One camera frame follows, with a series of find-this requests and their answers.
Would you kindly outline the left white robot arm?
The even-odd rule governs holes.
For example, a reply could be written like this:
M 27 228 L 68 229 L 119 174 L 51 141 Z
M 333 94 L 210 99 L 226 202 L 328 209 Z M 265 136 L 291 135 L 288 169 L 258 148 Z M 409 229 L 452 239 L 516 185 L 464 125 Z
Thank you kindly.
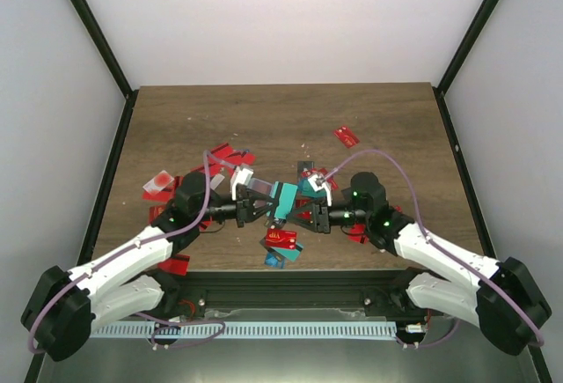
M 272 214 L 281 184 L 254 184 L 252 170 L 239 167 L 228 195 L 218 195 L 202 172 L 187 174 L 173 197 L 136 236 L 96 260 L 63 270 L 46 270 L 33 290 L 21 323 L 28 349 L 62 361 L 91 334 L 130 315 L 168 316 L 179 307 L 179 284 L 159 265 L 201 234 L 201 222 L 236 221 L 239 227 Z

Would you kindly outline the lone red card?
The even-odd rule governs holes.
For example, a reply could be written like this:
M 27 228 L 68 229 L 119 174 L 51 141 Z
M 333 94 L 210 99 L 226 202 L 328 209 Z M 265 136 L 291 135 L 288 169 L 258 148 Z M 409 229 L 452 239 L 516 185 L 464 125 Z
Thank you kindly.
M 355 135 L 355 133 L 347 126 L 340 126 L 338 127 L 333 134 L 342 142 L 342 144 L 351 149 L 355 147 L 358 143 L 360 143 L 359 138 Z

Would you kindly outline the blue leather card holder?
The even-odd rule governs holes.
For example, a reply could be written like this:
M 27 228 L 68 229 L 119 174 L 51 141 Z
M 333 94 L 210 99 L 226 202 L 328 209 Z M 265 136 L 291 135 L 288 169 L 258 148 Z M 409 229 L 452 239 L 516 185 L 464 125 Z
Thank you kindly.
M 271 198 L 273 184 L 261 179 L 251 178 L 246 193 L 254 199 L 265 201 Z

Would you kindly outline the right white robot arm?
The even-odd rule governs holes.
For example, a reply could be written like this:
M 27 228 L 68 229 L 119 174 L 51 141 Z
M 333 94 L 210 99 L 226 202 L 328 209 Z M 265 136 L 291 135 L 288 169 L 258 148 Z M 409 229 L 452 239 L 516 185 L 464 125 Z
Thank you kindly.
M 521 261 L 499 261 L 435 235 L 392 207 L 373 173 L 355 174 L 342 203 L 333 200 L 332 186 L 320 172 L 303 172 L 300 187 L 318 198 L 293 209 L 289 222 L 315 233 L 360 225 L 371 245 L 421 266 L 391 292 L 397 313 L 409 315 L 418 308 L 446 313 L 479 328 L 494 347 L 512 356 L 543 345 L 540 329 L 552 309 Z

